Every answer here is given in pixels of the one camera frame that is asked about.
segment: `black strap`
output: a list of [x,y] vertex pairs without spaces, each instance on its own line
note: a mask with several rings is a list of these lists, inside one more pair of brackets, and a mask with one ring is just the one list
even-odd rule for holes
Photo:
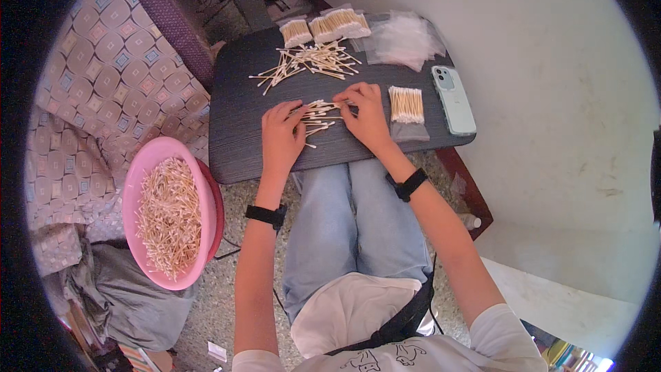
[[287,214],[287,206],[280,204],[276,211],[257,207],[256,205],[249,205],[246,209],[246,218],[252,220],[260,220],[264,223],[273,225],[273,229],[280,231],[282,224],[285,221],[285,214]]
[[405,203],[411,201],[411,194],[413,194],[413,192],[417,190],[418,187],[427,180],[427,178],[427,173],[425,173],[424,169],[421,168],[418,168],[416,172],[411,174],[411,177],[407,178],[407,180],[403,183],[396,183],[390,174],[385,176],[385,179],[387,179],[388,182],[395,188],[395,193],[397,193],[397,196]]
[[335,349],[326,353],[326,355],[334,356],[343,351],[374,349],[387,343],[401,342],[414,336],[420,336],[418,334],[418,327],[422,322],[422,318],[426,315],[427,310],[430,308],[433,297],[434,272],[432,271],[427,277],[427,281],[422,284],[420,290],[413,296],[413,299],[402,310],[398,311],[392,319],[388,320],[384,326],[374,332],[369,339]]

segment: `small white paper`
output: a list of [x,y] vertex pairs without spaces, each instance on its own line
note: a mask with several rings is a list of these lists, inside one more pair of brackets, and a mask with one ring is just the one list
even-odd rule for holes
[[213,356],[214,358],[220,361],[227,362],[227,349],[222,348],[221,346],[216,345],[215,343],[210,341],[207,341],[207,343],[209,345],[209,354],[211,356]]

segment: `pink plastic basin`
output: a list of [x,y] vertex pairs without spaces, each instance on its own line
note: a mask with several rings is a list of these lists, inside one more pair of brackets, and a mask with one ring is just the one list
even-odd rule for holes
[[[195,262],[177,275],[177,281],[169,279],[161,271],[150,271],[155,268],[147,264],[147,248],[142,239],[136,237],[138,230],[137,213],[142,205],[141,183],[146,175],[166,158],[175,157],[186,162],[193,173],[195,187],[200,197],[200,211],[202,215],[202,238],[200,239],[200,252]],[[157,285],[168,290],[181,290],[195,283],[210,252],[213,238],[216,235],[216,203],[213,200],[211,187],[204,177],[197,160],[185,145],[174,138],[160,136],[148,142],[137,153],[131,162],[124,182],[122,195],[122,217],[124,219],[124,232],[131,253],[142,271]]]

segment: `hand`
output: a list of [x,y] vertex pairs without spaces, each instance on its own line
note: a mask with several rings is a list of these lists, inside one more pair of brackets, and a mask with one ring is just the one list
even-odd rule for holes
[[285,182],[293,163],[305,146],[305,124],[301,122],[307,106],[287,115],[302,101],[278,103],[262,117],[262,178]]
[[346,100],[351,100],[358,106],[358,118],[352,115],[346,103],[340,108],[340,114],[351,134],[377,157],[386,148],[394,145],[385,123],[381,89],[378,85],[359,82],[333,97],[334,102]]

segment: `white t-shirt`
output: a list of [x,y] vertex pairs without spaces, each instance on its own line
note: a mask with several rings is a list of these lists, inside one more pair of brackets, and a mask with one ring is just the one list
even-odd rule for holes
[[[292,337],[306,359],[293,372],[415,372],[548,370],[537,346],[507,304],[480,314],[471,329],[471,348],[446,335],[410,338],[379,348],[324,353],[367,340],[411,300],[420,288],[414,279],[384,279],[349,273],[319,289],[292,325]],[[232,361],[235,372],[283,372],[280,359],[264,350],[247,350]]]

